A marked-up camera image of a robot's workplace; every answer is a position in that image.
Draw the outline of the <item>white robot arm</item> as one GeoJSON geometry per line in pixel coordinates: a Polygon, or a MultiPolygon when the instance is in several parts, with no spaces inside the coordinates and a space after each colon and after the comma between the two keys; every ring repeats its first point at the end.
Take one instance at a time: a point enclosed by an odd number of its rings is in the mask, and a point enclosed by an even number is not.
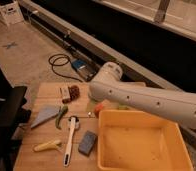
{"type": "Polygon", "coordinates": [[[172,91],[122,82],[122,68],[107,62],[89,83],[96,101],[111,100],[132,106],[196,130],[196,93],[172,91]]]}

